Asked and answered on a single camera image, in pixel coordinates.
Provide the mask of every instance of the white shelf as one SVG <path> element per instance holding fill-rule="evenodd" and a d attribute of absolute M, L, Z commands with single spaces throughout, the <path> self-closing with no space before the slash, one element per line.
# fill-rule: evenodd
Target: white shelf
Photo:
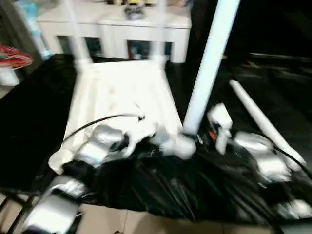
<path fill-rule="evenodd" d="M 127 40 L 153 41 L 158 37 L 156 7 L 145 7 L 145 17 L 127 20 L 125 6 L 104 3 L 75 3 L 77 23 L 83 37 L 100 38 L 103 54 L 107 58 L 128 58 Z M 188 8 L 166 8 L 165 41 L 172 42 L 172 62 L 184 62 L 186 57 L 191 17 Z M 69 16 L 62 5 L 46 11 L 37 18 L 42 34 L 53 53 L 62 53 L 57 36 L 73 35 Z"/>
<path fill-rule="evenodd" d="M 122 26 L 154 27 L 157 23 L 155 7 L 145 7 L 145 17 L 138 20 L 127 20 L 124 15 L 124 6 L 105 5 L 104 3 L 84 2 L 75 5 L 77 23 L 109 24 Z M 68 22 L 68 16 L 63 14 L 62 5 L 59 5 L 37 18 L 38 22 Z M 191 17 L 188 8 L 168 6 L 166 11 L 167 28 L 191 28 Z"/>

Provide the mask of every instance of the floor tile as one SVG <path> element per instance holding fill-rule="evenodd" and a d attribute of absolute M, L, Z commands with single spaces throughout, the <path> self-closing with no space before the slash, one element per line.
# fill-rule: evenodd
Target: floor tile
<path fill-rule="evenodd" d="M 257 226 L 245 226 L 235 224 L 223 224 L 224 234 L 271 234 L 269 228 Z"/>
<path fill-rule="evenodd" d="M 146 212 L 128 211 L 125 234 L 222 234 L 221 223 L 173 220 Z"/>
<path fill-rule="evenodd" d="M 21 206 L 13 201 L 6 204 L 0 214 L 1 231 L 6 233 L 21 210 Z"/>
<path fill-rule="evenodd" d="M 92 205 L 83 205 L 82 210 L 84 214 L 78 234 L 113 234 L 123 230 L 127 210 Z"/>

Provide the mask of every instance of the black surface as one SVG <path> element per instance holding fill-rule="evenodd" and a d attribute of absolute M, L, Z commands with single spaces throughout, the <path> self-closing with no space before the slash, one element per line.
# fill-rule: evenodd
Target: black surface
<path fill-rule="evenodd" d="M 207 109 L 224 102 L 236 129 L 258 132 L 228 85 L 229 79 L 237 79 L 311 167 L 311 75 L 307 70 L 302 71 L 223 64 Z M 190 94 L 197 71 L 192 66 L 168 63 L 166 74 L 178 112 L 183 117 L 188 102 L 186 94 Z M 39 172 L 39 169 L 42 163 L 43 169 L 48 169 L 46 160 L 62 141 L 75 76 L 72 58 L 54 55 L 0 100 L 2 190 L 40 193 L 41 187 L 37 185 L 49 181 L 49 170 Z M 225 156 L 215 151 L 207 137 L 206 121 L 203 121 L 200 137 L 203 143 L 188 161 L 175 156 L 162 157 L 157 148 L 141 143 L 129 160 L 108 163 L 101 168 L 84 201 L 172 218 L 266 225 L 267 221 L 253 209 L 247 212 L 238 207 L 237 198 L 233 196 L 237 193 L 233 189 L 237 187 L 265 204 L 244 161 L 231 151 Z M 289 187 L 297 197 L 312 202 L 310 182 L 298 176 L 295 184 Z"/>

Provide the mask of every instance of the white pvc pipe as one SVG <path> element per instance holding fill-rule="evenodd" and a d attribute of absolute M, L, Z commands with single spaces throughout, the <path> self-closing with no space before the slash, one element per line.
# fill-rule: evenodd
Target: white pvc pipe
<path fill-rule="evenodd" d="M 83 64 L 92 63 L 89 55 L 87 44 L 84 38 L 81 36 L 79 24 L 77 22 L 74 5 L 72 0 L 63 0 L 63 13 L 64 16 L 69 16 L 69 30 L 73 32 L 73 36 L 70 38 L 72 49 L 74 50 L 75 62 L 77 63 L 77 69 Z"/>
<path fill-rule="evenodd" d="M 238 6 L 239 0 L 218 1 L 203 59 L 183 123 L 183 129 L 186 133 L 196 134 L 198 132 Z"/>
<path fill-rule="evenodd" d="M 157 1 L 157 25 L 155 30 L 155 41 L 152 43 L 152 59 L 164 62 L 165 54 L 165 22 L 166 22 L 166 0 Z"/>
<path fill-rule="evenodd" d="M 260 108 L 254 102 L 254 100 L 252 100 L 252 98 L 248 95 L 245 89 L 240 85 L 240 83 L 235 80 L 231 80 L 230 85 L 232 86 L 236 95 L 243 103 L 248 113 L 254 119 L 260 130 L 268 138 L 270 138 L 271 141 L 274 142 L 274 144 L 277 145 L 278 148 L 290 154 L 291 156 L 296 158 L 299 162 L 305 163 L 301 155 L 287 143 L 287 141 L 283 138 L 283 136 L 277 131 L 274 125 L 260 110 Z M 300 166 L 291 159 L 287 158 L 287 163 L 293 170 L 300 170 Z"/>

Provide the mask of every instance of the black plastic sheet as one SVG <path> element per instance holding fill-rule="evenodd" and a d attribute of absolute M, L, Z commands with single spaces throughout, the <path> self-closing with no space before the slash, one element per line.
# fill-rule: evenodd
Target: black plastic sheet
<path fill-rule="evenodd" d="M 169 83 L 174 84 L 173 70 L 166 72 Z M 259 132 L 228 85 L 229 79 L 237 79 L 311 167 L 311 75 L 298 71 L 295 74 L 239 67 L 229 72 L 222 66 L 207 110 L 223 102 L 235 129 Z M 53 56 L 0 101 L 1 190 L 39 194 L 55 176 L 46 162 L 62 141 L 75 76 L 71 58 Z M 177 95 L 176 90 L 173 95 L 175 99 L 183 96 Z M 197 151 L 186 161 L 163 156 L 157 147 L 141 142 L 129 160 L 103 165 L 84 202 L 192 221 L 261 225 L 267 225 L 269 220 L 283 221 L 271 205 L 283 200 L 285 194 L 274 193 L 273 188 L 269 193 L 263 191 L 244 153 L 229 149 L 226 155 L 220 155 L 207 131 L 207 122 L 203 121 Z M 293 182 L 285 186 L 294 197 L 312 202 L 312 185 L 305 175 L 295 174 Z"/>

